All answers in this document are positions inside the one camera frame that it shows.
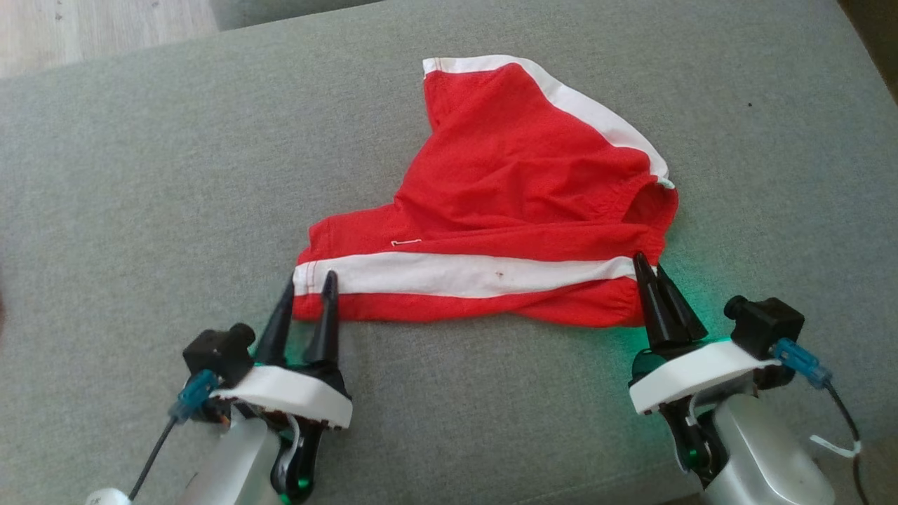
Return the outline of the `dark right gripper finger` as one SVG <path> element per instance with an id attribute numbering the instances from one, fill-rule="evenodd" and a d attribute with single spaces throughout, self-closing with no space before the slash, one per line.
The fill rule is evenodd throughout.
<path id="1" fill-rule="evenodd" d="M 652 267 L 644 252 L 633 258 L 643 322 L 649 349 L 661 351 L 680 345 L 680 321 L 669 291 L 669 278 L 660 266 Z"/>
<path id="2" fill-rule="evenodd" d="M 661 264 L 657 266 L 655 278 L 666 310 L 666 316 L 662 316 L 665 339 L 676 343 L 692 343 L 705 339 L 708 330 Z"/>

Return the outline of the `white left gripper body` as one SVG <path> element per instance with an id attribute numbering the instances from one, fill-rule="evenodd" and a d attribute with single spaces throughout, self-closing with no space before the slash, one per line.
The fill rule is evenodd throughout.
<path id="1" fill-rule="evenodd" d="M 318 377 L 256 365 L 240 384 L 212 392 L 239 414 L 210 461 L 213 503 L 305 503 L 314 491 L 325 431 L 351 425 L 350 397 Z"/>

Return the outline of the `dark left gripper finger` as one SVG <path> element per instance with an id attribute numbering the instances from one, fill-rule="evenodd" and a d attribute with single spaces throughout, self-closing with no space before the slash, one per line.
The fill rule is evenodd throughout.
<path id="1" fill-rule="evenodd" d="M 272 316 L 256 347 L 256 362 L 261 365 L 287 365 L 286 346 L 293 318 L 295 287 L 292 276 L 288 278 Z"/>
<path id="2" fill-rule="evenodd" d="M 320 294 L 321 314 L 302 358 L 305 363 L 339 365 L 339 277 L 328 271 Z"/>

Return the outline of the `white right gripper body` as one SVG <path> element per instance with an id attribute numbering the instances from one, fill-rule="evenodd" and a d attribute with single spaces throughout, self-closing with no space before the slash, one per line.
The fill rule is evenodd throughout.
<path id="1" fill-rule="evenodd" d="M 667 355 L 642 349 L 631 365 L 629 397 L 639 415 L 663 416 L 678 466 L 707 486 L 722 471 L 728 454 L 715 429 L 700 422 L 696 409 L 753 392 L 755 371 L 773 365 L 779 365 L 779 359 L 754 358 L 731 341 L 681 347 Z"/>

